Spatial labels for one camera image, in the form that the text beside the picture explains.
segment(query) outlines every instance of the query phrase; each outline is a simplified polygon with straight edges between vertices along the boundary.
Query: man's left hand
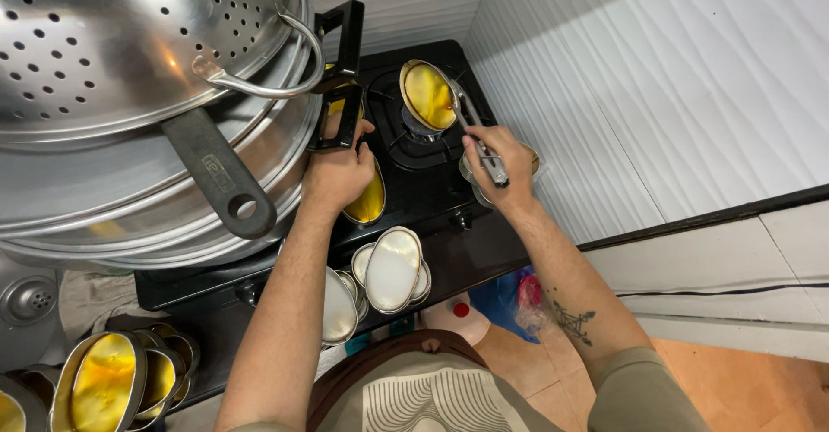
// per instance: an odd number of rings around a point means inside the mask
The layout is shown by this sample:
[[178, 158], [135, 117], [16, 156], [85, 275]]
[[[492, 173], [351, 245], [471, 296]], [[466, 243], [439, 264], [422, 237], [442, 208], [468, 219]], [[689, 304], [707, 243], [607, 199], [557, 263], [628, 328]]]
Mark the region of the man's left hand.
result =
[[[341, 116], [342, 112], [338, 111], [328, 118], [324, 139], [337, 135]], [[374, 154], [365, 142], [359, 150], [355, 147], [364, 132], [373, 131], [374, 125], [368, 120], [359, 120], [350, 149], [311, 156], [303, 178], [304, 205], [336, 218], [346, 205], [357, 200], [374, 178]]]

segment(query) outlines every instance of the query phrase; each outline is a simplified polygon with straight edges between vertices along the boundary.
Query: person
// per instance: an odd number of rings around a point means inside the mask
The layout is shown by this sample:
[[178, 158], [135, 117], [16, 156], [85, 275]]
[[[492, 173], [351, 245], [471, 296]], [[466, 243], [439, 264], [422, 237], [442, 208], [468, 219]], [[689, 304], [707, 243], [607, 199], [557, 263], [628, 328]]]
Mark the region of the person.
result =
[[[326, 127], [329, 137], [338, 116]], [[360, 120], [356, 138], [372, 131]], [[534, 198], [528, 152], [503, 126], [467, 133], [503, 159], [510, 185], [496, 189], [473, 140], [463, 137], [482, 191], [521, 237], [554, 317], [585, 363], [597, 393], [588, 429], [708, 430], [648, 335]], [[314, 382], [332, 227], [373, 175], [365, 142], [312, 155], [294, 226], [244, 333], [214, 431], [560, 430], [450, 331], [383, 340]]]

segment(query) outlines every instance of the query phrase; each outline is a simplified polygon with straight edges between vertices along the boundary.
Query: kitchen towel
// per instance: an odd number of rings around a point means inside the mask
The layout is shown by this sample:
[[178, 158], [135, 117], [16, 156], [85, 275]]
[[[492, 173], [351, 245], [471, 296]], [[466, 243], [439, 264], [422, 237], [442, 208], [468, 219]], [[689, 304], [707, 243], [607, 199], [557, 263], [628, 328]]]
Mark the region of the kitchen towel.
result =
[[133, 274], [110, 276], [96, 272], [67, 271], [60, 285], [58, 301], [60, 321], [71, 346], [90, 328], [92, 334], [105, 331], [107, 320], [117, 315], [167, 317], [166, 312], [141, 309], [139, 297], [135, 293]]

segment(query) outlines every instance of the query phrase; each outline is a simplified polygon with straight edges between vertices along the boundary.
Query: black stovetop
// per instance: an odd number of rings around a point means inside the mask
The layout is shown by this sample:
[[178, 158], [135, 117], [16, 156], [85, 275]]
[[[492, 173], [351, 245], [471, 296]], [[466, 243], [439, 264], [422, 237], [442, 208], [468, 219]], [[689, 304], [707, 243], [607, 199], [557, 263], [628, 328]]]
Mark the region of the black stovetop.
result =
[[[460, 123], [436, 140], [412, 135], [403, 120], [405, 107], [399, 90], [399, 71], [412, 59], [425, 60], [459, 79], [478, 109], [482, 122], [495, 124], [492, 111], [456, 41], [418, 45], [360, 58], [357, 84], [366, 89], [366, 118], [377, 126], [364, 139], [374, 152], [386, 183], [386, 210], [378, 222], [360, 227], [340, 216], [334, 225], [328, 265], [343, 268], [360, 246], [391, 226], [408, 226], [421, 238], [447, 227], [461, 231], [474, 217], [488, 214], [478, 204], [470, 184], [460, 174], [463, 152]], [[235, 303], [234, 287], [266, 278], [279, 243], [258, 254], [216, 267], [136, 271], [140, 305], [168, 312], [200, 311]]]

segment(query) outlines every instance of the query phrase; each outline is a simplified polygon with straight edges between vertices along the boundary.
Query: sink drain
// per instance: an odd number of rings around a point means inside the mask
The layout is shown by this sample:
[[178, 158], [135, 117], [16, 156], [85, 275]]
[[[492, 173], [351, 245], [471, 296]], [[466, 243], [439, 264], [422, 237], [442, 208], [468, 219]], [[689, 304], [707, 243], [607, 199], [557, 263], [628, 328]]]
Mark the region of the sink drain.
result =
[[0, 297], [0, 318], [21, 327], [45, 318], [57, 304], [57, 285], [42, 275], [20, 278]]

